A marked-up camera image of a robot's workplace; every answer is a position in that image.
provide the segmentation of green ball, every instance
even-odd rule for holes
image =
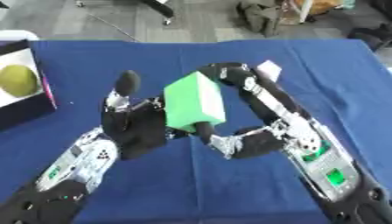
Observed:
[[[12,65],[0,71],[0,88],[15,97],[24,97],[36,93],[39,85],[29,67]]]

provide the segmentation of green cube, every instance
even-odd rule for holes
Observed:
[[[167,86],[164,100],[168,127],[195,132],[194,123],[226,121],[221,90],[203,73],[191,73]]]

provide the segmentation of wire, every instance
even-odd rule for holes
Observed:
[[[92,13],[90,13],[90,12],[88,12],[87,14],[88,14],[90,17],[95,18],[95,19],[97,19],[97,20],[103,22],[103,23],[106,24],[106,25],[109,25],[109,26],[115,28],[115,29],[118,30],[120,33],[122,33],[122,34],[124,34],[125,36],[127,36],[127,37],[133,39],[135,42],[142,42],[142,41],[140,41],[139,39],[137,39],[137,38],[133,37],[132,35],[130,35],[129,33],[127,33],[126,31],[124,31],[123,29],[121,29],[120,27],[118,27],[117,25],[111,24],[110,22],[106,21],[105,19],[103,19],[103,18],[101,18],[101,17],[97,17],[96,15],[94,15],[94,14],[92,14]]]

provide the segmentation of floor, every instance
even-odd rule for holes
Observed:
[[[263,39],[246,30],[235,16],[239,0],[170,0],[176,19],[162,25],[162,17],[137,0],[3,0],[11,8],[0,10],[0,29],[22,29],[43,39],[122,39],[141,42],[216,42]],[[282,26],[274,39],[344,38],[356,26],[376,27],[386,19],[357,0],[353,10],[335,10],[313,24]],[[392,67],[392,48],[377,53]]]

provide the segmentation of green light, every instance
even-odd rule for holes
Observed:
[[[318,149],[317,152],[315,152],[311,155],[308,155],[308,156],[304,156],[304,157],[302,157],[302,159],[306,163],[312,162],[312,161],[316,160],[317,158],[321,157],[330,148],[331,148],[331,145],[327,141],[323,140],[323,141],[321,141],[321,147]]]
[[[331,170],[326,174],[326,176],[333,186],[339,186],[346,181],[345,176],[343,176],[343,173],[341,173],[341,171],[338,169]]]
[[[53,179],[54,177],[56,177],[57,173],[61,170],[61,168],[59,166],[56,166],[56,168],[54,168],[50,173],[49,173],[49,179]]]

